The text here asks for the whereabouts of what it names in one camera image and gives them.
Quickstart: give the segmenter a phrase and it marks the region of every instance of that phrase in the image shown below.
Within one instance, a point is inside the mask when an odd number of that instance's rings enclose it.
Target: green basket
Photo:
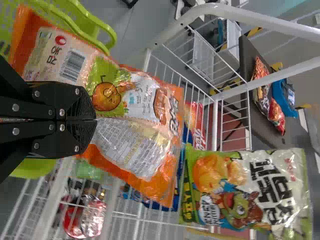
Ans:
[[[26,4],[52,24],[72,32],[109,55],[117,41],[116,32],[88,12],[78,0],[1,0],[0,2],[0,55],[8,58],[15,13],[19,4]],[[99,31],[105,31],[110,41],[97,40]]]

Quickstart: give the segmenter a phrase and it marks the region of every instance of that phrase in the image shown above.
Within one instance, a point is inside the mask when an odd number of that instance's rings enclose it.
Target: barcode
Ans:
[[[85,62],[85,57],[78,52],[69,51],[64,59],[60,70],[60,76],[76,82],[81,71],[82,65]]]

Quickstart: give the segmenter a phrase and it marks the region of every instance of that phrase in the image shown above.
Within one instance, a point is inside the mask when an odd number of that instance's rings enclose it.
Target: green basket handle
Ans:
[[[91,37],[90,35],[88,35],[87,33],[85,33],[84,31],[82,31],[78,25],[75,24],[75,22],[71,19],[71,17],[69,17],[67,14],[65,14],[64,12],[62,12],[61,10],[59,10],[57,7],[55,7],[53,4],[49,4],[43,0],[28,0],[28,2],[32,5],[38,6],[40,8],[42,8],[46,13],[50,13],[53,14],[57,17],[59,17],[60,19],[62,19],[71,29],[74,33],[76,33],[78,36],[82,37],[84,40],[86,40],[88,43],[96,46],[97,48],[101,49],[107,56],[110,55],[109,49],[106,47],[107,46],[113,46],[116,43],[116,39],[117,39],[117,35],[116,33],[113,31],[113,29],[108,26],[108,33],[111,33],[110,36],[111,37],[111,41],[108,42],[106,45],[104,45],[102,42],[98,41],[97,39],[94,39],[93,37]]]
[[[92,21],[94,24],[96,24],[98,27],[100,27],[102,30],[104,30],[110,37],[110,41],[105,44],[107,49],[111,49],[115,46],[117,42],[117,34],[116,32],[105,22],[101,21],[98,17],[95,15],[92,15],[87,9],[85,9],[84,6],[78,1],[78,0],[67,0],[72,5],[74,5],[75,8],[77,8],[83,16],[87,17],[90,21]]]

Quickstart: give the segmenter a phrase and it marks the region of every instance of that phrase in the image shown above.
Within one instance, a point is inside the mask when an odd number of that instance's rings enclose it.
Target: cartoon character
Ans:
[[[199,157],[193,165],[192,175],[196,188],[202,193],[211,193],[219,188],[222,179],[234,185],[246,182],[241,164],[218,154]]]
[[[95,86],[92,103],[98,111],[112,111],[121,102],[121,93],[136,88],[133,82],[121,82],[117,87],[110,82],[102,82]]]
[[[212,202],[218,205],[220,209],[220,221],[222,223],[227,221],[236,229],[243,229],[247,226],[258,227],[264,214],[255,203],[259,192],[240,191],[235,188],[235,185],[224,180],[221,181],[221,185],[223,186],[223,192],[210,194]]]

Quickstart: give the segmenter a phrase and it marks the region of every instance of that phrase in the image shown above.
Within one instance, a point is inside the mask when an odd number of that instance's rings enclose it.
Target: nutrition label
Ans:
[[[91,140],[120,168],[149,179],[163,162],[168,140],[152,128],[128,120],[99,118]]]

